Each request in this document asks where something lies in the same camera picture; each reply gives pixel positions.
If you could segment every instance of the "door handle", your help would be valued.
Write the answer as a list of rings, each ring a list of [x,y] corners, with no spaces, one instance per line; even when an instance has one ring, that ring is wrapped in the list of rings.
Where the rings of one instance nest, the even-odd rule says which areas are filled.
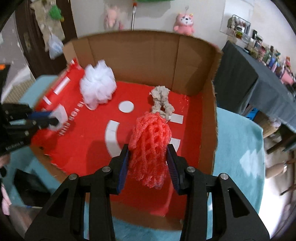
[[[28,32],[25,32],[24,33],[24,41],[25,41],[27,52],[28,53],[31,52],[32,46],[31,46],[31,42],[30,42],[30,38],[29,38]]]

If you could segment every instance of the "pink bear plush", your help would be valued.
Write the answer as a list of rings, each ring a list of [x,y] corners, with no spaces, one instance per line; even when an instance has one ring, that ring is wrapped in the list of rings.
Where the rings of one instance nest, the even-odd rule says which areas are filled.
[[[180,13],[176,18],[174,31],[179,34],[192,35],[194,33],[193,14]]]

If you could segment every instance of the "silver bolt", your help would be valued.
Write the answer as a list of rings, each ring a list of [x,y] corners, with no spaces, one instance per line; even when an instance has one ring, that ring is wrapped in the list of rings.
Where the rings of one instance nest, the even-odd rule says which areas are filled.
[[[103,172],[110,172],[111,168],[109,166],[105,166],[105,167],[102,168],[102,171]]]
[[[227,180],[229,176],[228,176],[226,173],[221,173],[220,177],[221,177],[223,180]]]
[[[187,167],[187,171],[188,172],[195,172],[195,168],[194,167]]]
[[[70,180],[75,180],[77,178],[77,175],[76,174],[71,174],[70,176],[69,176],[69,179]]]

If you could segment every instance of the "white wall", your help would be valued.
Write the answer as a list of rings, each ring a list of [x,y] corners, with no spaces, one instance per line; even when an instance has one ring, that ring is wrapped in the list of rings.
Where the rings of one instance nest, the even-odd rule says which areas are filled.
[[[296,72],[296,35],[280,10],[270,0],[256,0],[251,28],[263,37],[263,44],[272,45],[281,55],[290,56]]]
[[[195,36],[218,45],[226,43],[220,32],[226,0],[174,0],[156,3],[138,3],[135,29],[172,31],[178,13],[194,14]],[[258,31],[264,43],[273,45],[283,56],[291,57],[296,72],[296,36],[290,25],[270,0],[251,1],[255,5],[251,29]],[[115,4],[128,14],[125,28],[130,28],[132,0],[72,0],[72,12],[78,37],[103,32],[104,4]]]

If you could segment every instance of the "plush toy face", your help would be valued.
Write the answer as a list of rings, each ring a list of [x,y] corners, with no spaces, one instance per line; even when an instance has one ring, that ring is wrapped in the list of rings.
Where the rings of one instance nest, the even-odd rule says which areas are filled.
[[[192,26],[193,25],[193,15],[186,15],[184,13],[181,13],[177,16],[176,21],[179,25]]]

